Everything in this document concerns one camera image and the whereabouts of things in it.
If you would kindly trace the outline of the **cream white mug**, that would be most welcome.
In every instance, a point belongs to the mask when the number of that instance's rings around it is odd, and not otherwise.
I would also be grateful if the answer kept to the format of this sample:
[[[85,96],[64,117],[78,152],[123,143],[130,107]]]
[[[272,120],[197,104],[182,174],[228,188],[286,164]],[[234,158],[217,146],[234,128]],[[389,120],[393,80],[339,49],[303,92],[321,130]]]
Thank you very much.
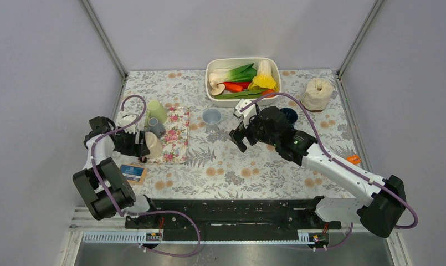
[[[157,159],[163,151],[163,145],[160,139],[154,133],[146,132],[144,139],[148,152],[145,152],[144,155],[139,156],[139,161],[143,163],[149,160]]]

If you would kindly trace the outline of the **light grey-blue mug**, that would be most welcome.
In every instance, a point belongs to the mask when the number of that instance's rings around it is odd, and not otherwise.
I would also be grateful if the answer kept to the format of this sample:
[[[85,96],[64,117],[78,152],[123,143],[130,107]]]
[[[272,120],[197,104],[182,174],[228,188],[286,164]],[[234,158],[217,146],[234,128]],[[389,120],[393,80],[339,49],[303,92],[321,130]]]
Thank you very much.
[[[202,114],[202,119],[205,124],[206,133],[213,134],[219,131],[219,124],[222,119],[222,114],[217,109],[207,109]]]

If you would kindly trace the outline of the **dark blue mug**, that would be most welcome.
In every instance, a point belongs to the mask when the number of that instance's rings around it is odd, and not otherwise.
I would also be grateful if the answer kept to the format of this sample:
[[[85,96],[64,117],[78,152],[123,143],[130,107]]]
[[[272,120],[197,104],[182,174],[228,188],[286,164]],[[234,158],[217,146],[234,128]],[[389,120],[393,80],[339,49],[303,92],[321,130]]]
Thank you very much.
[[[292,108],[281,108],[280,111],[286,116],[288,121],[294,125],[298,120],[297,112]]]

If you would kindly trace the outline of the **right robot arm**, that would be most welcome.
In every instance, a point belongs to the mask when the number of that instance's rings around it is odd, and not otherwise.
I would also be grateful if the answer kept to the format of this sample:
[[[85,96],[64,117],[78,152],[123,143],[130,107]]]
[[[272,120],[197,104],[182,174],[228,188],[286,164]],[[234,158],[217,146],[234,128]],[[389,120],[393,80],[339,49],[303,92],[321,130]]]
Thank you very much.
[[[256,104],[248,108],[244,104],[246,101],[242,100],[234,108],[240,124],[229,133],[241,152],[247,149],[244,139],[251,145],[271,145],[283,159],[317,171],[354,195],[351,203],[321,198],[305,214],[310,227],[320,228],[331,221],[360,223],[378,237],[389,237],[406,210],[406,193],[400,178],[383,178],[336,156],[315,137],[295,130],[275,106],[260,110]]]

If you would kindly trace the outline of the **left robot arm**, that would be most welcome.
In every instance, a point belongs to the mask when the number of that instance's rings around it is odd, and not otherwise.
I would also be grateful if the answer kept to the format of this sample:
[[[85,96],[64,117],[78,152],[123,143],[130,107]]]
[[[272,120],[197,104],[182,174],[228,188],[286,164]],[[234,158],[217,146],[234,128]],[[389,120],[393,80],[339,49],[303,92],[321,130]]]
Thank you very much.
[[[147,228],[156,226],[160,214],[154,202],[145,195],[135,195],[122,169],[112,159],[113,152],[146,162],[150,149],[145,132],[134,126],[122,130],[108,117],[97,116],[89,121],[91,131],[85,136],[88,151],[85,166],[73,174],[72,180],[87,209],[96,220],[116,214],[139,216]]]

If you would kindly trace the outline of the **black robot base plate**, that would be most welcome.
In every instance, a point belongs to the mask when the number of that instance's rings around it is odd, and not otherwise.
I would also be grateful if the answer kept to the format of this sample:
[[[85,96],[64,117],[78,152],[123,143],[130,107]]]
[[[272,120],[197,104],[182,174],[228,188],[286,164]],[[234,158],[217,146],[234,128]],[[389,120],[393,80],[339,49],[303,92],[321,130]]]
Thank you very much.
[[[341,229],[339,221],[324,222],[314,212],[314,199],[154,199],[152,210],[127,217],[126,229],[156,229],[165,241],[294,241],[299,230]]]

